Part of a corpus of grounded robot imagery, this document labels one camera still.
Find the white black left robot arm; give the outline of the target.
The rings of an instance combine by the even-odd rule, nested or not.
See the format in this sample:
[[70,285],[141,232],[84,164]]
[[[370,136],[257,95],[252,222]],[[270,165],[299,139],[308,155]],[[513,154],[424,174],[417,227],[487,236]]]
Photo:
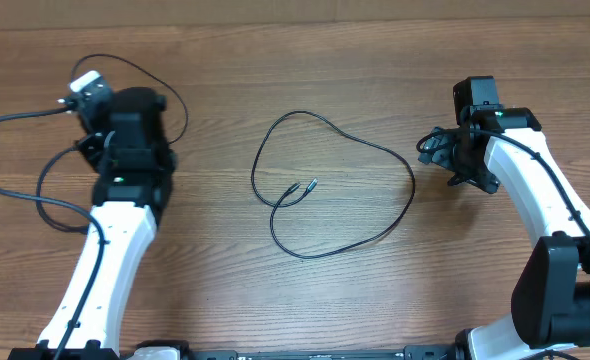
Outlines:
[[176,156],[162,124],[164,96],[146,87],[86,95],[87,137],[74,149],[97,172],[86,240],[57,312],[37,344],[13,359],[116,359],[126,303],[156,237]]

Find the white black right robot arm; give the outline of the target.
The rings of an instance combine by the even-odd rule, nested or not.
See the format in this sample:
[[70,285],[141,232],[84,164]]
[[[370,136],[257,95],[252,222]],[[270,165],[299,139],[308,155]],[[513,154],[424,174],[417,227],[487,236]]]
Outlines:
[[449,183],[488,193],[503,186],[533,247],[508,315],[463,331],[465,359],[563,357],[590,347],[590,209],[554,161],[527,108],[467,106],[457,128],[434,128],[417,144],[420,161],[451,172]]

